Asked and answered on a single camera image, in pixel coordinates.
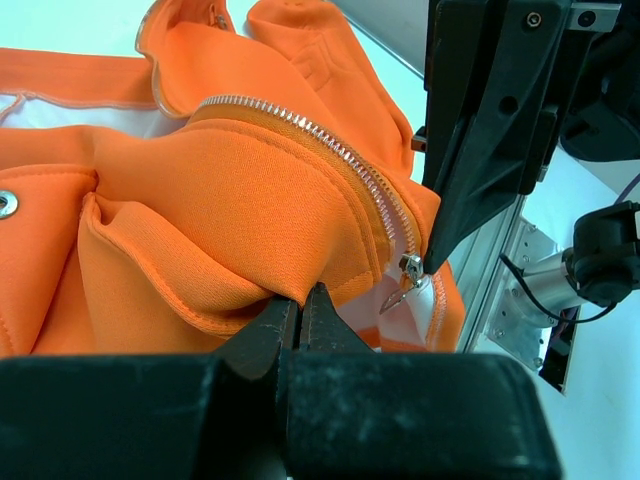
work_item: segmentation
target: white fabric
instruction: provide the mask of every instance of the white fabric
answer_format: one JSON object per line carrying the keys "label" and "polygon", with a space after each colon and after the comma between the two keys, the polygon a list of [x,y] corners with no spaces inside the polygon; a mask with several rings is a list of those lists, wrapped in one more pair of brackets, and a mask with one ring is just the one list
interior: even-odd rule
{"label": "white fabric", "polygon": [[399,263],[406,251],[407,243],[402,237],[402,226],[393,215],[396,232],[394,256],[380,283],[367,293],[360,295],[338,309],[338,314],[355,331],[377,327],[380,336],[396,342],[426,347],[426,337],[431,325],[435,307],[433,281],[426,277],[420,289],[407,293],[398,306],[380,314],[380,307],[387,298],[400,288],[402,271]]}
{"label": "white fabric", "polygon": [[[16,100],[15,95],[0,94],[0,113]],[[69,125],[107,127],[136,137],[167,135],[185,123],[172,120],[156,109],[136,110],[113,107],[68,108],[40,99],[24,99],[0,123],[9,128],[55,128]]]}

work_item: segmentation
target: bolt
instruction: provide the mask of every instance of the bolt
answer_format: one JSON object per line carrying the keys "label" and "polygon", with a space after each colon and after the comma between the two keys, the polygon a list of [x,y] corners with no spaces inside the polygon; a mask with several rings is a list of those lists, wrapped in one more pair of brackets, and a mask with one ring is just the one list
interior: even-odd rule
{"label": "bolt", "polygon": [[582,12],[578,17],[578,25],[582,28],[589,28],[591,25],[596,23],[596,14],[591,10],[587,10],[586,12]]}
{"label": "bolt", "polygon": [[529,28],[538,28],[542,24],[542,15],[538,12],[531,12],[527,15],[527,27]]}

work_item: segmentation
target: metal bracket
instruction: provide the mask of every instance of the metal bracket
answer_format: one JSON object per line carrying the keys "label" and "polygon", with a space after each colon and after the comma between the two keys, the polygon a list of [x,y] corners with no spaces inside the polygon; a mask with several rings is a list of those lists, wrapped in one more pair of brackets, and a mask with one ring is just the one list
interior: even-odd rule
{"label": "metal bracket", "polygon": [[[556,252],[557,245],[553,240],[524,219],[519,220],[508,249],[510,258],[518,267],[525,268],[527,264]],[[522,293],[514,288],[515,281],[503,266],[499,268],[494,284],[493,302],[485,310],[486,335],[531,370],[539,370],[549,346],[551,328],[536,325],[553,327],[556,321],[542,313],[523,315],[513,301]]]}
{"label": "metal bracket", "polygon": [[620,3],[582,3],[571,5],[569,30],[609,33],[616,26]]}
{"label": "metal bracket", "polygon": [[427,151],[427,129],[420,127],[415,135],[411,138],[411,150],[414,152],[426,152]]}

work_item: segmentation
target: zipper slider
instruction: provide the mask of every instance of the zipper slider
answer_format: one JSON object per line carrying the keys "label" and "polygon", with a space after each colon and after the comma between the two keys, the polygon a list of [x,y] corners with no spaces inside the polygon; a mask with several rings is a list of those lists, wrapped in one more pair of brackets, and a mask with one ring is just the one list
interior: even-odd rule
{"label": "zipper slider", "polygon": [[420,255],[403,254],[400,259],[400,268],[402,269],[401,286],[389,295],[389,298],[382,304],[382,307],[380,307],[380,315],[400,305],[406,298],[407,293],[414,288],[420,288],[422,286],[424,266]]}

